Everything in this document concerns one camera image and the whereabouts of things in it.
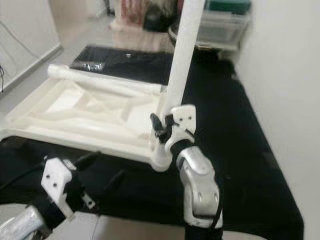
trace metal screw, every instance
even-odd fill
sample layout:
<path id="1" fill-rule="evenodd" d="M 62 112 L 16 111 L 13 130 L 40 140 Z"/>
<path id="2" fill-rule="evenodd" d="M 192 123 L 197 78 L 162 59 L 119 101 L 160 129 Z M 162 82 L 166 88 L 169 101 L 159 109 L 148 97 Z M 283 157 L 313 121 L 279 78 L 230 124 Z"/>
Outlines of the metal screw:
<path id="1" fill-rule="evenodd" d="M 201 194 L 201 192 L 198 192 L 198 198 L 199 198 L 200 201 L 202 200 L 202 194 Z"/>
<path id="2" fill-rule="evenodd" d="M 214 199 L 216 202 L 219 202 L 218 195 L 216 193 L 214 194 Z"/>

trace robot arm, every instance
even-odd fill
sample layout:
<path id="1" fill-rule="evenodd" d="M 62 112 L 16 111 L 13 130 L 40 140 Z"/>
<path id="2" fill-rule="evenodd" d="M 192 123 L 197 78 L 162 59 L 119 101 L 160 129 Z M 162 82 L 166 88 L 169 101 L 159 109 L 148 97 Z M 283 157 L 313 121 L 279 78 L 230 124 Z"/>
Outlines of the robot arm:
<path id="1" fill-rule="evenodd" d="M 0 226 L 0 239 L 45 239 L 65 219 L 71 220 L 74 212 L 84 205 L 92 209 L 95 202 L 85 192 L 78 172 L 90 166 L 99 153 L 85 155 L 74 164 L 66 159 L 47 160 L 41 185 L 48 196 L 37 198 L 20 215 Z"/>
<path id="2" fill-rule="evenodd" d="M 221 236 L 214 238 L 214 229 L 221 229 L 223 224 L 220 190 L 211 161 L 194 144 L 195 106 L 174 107 L 170 113 L 165 117 L 166 127 L 162 127 L 156 115 L 150 118 L 160 146 L 164 146 L 165 153 L 176 162 L 184 187 L 185 237 L 189 239 L 189 235 L 196 232 L 197 236 L 201 233 L 203 239 L 220 239 Z"/>

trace green container lid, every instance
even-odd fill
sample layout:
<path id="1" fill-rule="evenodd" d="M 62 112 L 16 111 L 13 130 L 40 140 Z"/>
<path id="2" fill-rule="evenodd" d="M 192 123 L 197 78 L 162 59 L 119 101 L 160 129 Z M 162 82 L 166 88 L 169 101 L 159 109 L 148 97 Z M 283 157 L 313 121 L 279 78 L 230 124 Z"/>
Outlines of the green container lid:
<path id="1" fill-rule="evenodd" d="M 204 9 L 244 15 L 251 7 L 251 0 L 206 0 Z"/>

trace plastic storage bin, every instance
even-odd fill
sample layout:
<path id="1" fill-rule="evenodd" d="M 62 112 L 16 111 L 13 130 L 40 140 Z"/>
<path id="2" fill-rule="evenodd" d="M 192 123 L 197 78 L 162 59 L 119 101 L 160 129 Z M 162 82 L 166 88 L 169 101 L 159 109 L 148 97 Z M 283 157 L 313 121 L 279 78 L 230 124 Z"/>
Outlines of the plastic storage bin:
<path id="1" fill-rule="evenodd" d="M 251 8 L 251 0 L 206 0 L 206 10 L 246 14 Z"/>
<path id="2" fill-rule="evenodd" d="M 196 45 L 200 49 L 239 50 L 241 37 L 250 21 L 249 15 L 205 10 Z"/>

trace black cloth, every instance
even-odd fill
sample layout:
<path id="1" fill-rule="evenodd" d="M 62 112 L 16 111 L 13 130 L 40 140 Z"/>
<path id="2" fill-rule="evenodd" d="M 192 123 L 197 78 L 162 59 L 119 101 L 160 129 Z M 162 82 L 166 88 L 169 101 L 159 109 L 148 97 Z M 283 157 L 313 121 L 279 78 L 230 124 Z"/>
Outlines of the black cloth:
<path id="1" fill-rule="evenodd" d="M 77 60 L 105 62 L 103 74 L 166 84 L 172 55 L 87 46 Z M 195 142 L 223 181 L 224 229 L 268 240 L 302 240 L 301 214 L 233 65 L 217 61 L 212 53 L 195 52 L 183 103 L 196 106 Z M 0 183 L 34 166 L 45 155 L 75 161 L 85 153 L 11 136 L 0 144 Z M 34 172 L 0 192 L 0 204 L 27 204 L 44 195 L 41 176 L 42 171 Z M 79 177 L 98 201 L 96 213 L 184 225 L 183 186 L 175 164 L 159 173 L 145 163 L 101 155 Z"/>

